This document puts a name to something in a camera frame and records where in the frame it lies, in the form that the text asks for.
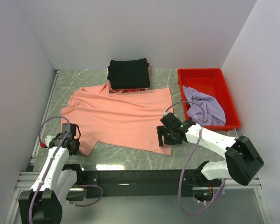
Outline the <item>salmon pink t shirt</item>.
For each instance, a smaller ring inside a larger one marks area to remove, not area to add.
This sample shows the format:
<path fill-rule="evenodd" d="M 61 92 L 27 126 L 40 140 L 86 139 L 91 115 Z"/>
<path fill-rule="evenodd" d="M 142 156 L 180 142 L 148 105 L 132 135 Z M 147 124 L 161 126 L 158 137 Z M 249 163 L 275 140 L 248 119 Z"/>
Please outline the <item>salmon pink t shirt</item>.
<path fill-rule="evenodd" d="M 170 155 L 159 146 L 157 127 L 172 105 L 170 89 L 110 93 L 107 84 L 76 90 L 61 115 L 79 126 L 79 151 L 90 155 L 98 142 Z"/>

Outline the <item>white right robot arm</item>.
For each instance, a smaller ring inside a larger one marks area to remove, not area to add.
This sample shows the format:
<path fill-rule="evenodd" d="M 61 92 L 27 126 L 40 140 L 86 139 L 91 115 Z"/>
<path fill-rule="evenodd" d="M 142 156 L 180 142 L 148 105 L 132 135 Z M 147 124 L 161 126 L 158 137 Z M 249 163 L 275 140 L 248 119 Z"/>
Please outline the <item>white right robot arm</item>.
<path fill-rule="evenodd" d="M 264 161 L 250 139 L 222 135 L 200 126 L 192 120 L 181 122 L 173 113 L 161 119 L 157 135 L 159 146 L 196 143 L 223 157 L 222 161 L 206 161 L 197 172 L 204 179 L 233 179 L 247 186 L 264 166 Z"/>

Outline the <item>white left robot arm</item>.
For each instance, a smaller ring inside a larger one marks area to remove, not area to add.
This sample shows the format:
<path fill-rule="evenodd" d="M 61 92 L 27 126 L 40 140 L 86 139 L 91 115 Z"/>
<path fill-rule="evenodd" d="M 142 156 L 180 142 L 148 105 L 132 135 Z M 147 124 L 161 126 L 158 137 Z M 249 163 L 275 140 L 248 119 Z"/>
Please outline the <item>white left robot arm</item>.
<path fill-rule="evenodd" d="M 49 149 L 45 164 L 28 191 L 21 192 L 18 203 L 23 224 L 59 224 L 62 204 L 73 185 L 81 182 L 81 166 L 66 164 L 77 154 L 81 132 L 76 124 L 63 124 L 56 136 L 47 136 L 44 146 Z"/>

